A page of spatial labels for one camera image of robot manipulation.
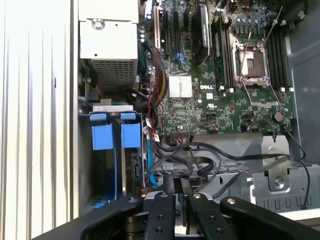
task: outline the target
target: cpu socket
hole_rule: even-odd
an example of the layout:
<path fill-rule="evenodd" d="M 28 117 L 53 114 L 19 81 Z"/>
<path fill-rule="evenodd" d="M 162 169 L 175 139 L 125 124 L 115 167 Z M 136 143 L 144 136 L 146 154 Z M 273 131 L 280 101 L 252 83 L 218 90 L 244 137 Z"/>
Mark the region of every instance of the cpu socket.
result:
<path fill-rule="evenodd" d="M 275 90 L 270 84 L 270 78 L 267 67 L 267 56 L 264 45 L 261 41 L 252 43 L 247 41 L 243 44 L 232 36 L 232 60 L 234 69 L 234 80 L 239 88 L 244 88 L 252 106 L 261 108 L 271 108 L 279 106 L 280 101 Z M 275 96 L 275 101 L 256 102 L 253 101 L 250 88 L 269 88 Z"/>
<path fill-rule="evenodd" d="M 262 42 L 232 45 L 234 78 L 238 86 L 269 86 L 266 51 Z"/>

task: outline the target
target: power supply vent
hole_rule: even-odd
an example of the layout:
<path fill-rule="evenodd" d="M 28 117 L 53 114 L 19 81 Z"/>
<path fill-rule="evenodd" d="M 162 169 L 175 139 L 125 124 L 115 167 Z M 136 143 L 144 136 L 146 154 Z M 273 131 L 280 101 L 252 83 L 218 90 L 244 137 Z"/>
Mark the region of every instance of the power supply vent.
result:
<path fill-rule="evenodd" d="M 137 74 L 137 60 L 98 60 L 92 59 L 92 65 L 104 82 L 106 89 L 131 88 Z"/>

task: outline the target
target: white heatsink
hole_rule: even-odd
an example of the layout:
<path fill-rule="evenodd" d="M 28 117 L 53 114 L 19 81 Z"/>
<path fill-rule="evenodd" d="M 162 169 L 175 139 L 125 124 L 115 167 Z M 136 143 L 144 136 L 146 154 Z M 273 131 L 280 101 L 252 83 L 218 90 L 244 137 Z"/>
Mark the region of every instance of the white heatsink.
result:
<path fill-rule="evenodd" d="M 192 98 L 192 78 L 190 75 L 168 76 L 168 78 L 170 98 Z"/>

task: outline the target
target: motherboard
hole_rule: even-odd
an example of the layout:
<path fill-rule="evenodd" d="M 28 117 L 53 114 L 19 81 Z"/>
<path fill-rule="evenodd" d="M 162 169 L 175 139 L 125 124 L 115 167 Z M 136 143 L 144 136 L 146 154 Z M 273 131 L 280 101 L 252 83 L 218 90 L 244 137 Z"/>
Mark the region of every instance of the motherboard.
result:
<path fill-rule="evenodd" d="M 183 138 L 201 122 L 211 126 L 195 134 L 267 134 L 294 123 L 276 1 L 148 0 L 148 7 L 139 30 L 154 39 L 169 82 L 158 107 L 162 135 Z M 152 82 L 145 55 L 143 80 Z"/>

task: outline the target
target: ribbed metal side panel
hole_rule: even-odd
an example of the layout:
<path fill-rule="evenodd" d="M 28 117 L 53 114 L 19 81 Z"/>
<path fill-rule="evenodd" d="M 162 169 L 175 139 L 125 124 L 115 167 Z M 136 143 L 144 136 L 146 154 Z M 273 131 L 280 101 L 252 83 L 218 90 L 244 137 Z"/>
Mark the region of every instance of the ribbed metal side panel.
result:
<path fill-rule="evenodd" d="M 70 2 L 0 0 L 0 239 L 70 219 Z"/>

